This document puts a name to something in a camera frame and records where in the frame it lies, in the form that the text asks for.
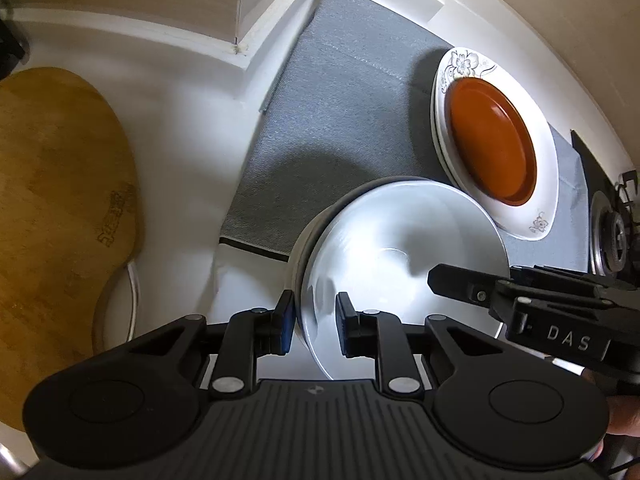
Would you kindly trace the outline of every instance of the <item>wooden cutting board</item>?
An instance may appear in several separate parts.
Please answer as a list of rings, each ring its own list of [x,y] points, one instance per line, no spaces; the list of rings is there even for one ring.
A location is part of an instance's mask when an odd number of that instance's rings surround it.
[[[59,68],[0,82],[0,420],[100,351],[113,276],[136,249],[137,179],[116,115]]]

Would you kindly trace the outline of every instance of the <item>silver screw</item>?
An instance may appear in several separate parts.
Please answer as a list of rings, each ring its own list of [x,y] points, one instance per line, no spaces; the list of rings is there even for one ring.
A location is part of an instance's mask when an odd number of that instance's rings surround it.
[[[396,377],[389,381],[389,389],[397,394],[410,394],[420,388],[420,383],[411,377]]]
[[[222,394],[234,394],[244,388],[244,381],[237,377],[218,377],[211,386]]]

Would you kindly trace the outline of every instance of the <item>dish drying mat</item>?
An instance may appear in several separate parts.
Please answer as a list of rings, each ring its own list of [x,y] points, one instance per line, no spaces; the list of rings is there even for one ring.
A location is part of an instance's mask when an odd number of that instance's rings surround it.
[[[431,89],[452,45],[370,0],[322,0],[266,105],[220,243],[286,261],[302,229],[384,176],[451,184],[431,137]],[[559,197],[538,242],[500,232],[511,265],[588,268],[580,157],[552,128]]]

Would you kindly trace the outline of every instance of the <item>orange bowl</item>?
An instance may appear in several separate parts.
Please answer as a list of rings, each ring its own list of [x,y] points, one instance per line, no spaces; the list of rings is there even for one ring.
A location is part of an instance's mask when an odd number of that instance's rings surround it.
[[[467,171],[487,195],[527,202],[536,187],[536,153],[522,117],[495,86],[465,77],[446,96],[450,132]]]

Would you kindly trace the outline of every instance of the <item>gas stove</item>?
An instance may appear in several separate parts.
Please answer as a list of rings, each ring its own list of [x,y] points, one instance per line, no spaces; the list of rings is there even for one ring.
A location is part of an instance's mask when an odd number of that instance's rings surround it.
[[[572,145],[580,155],[590,204],[590,272],[640,285],[638,172],[610,181],[578,133]]]

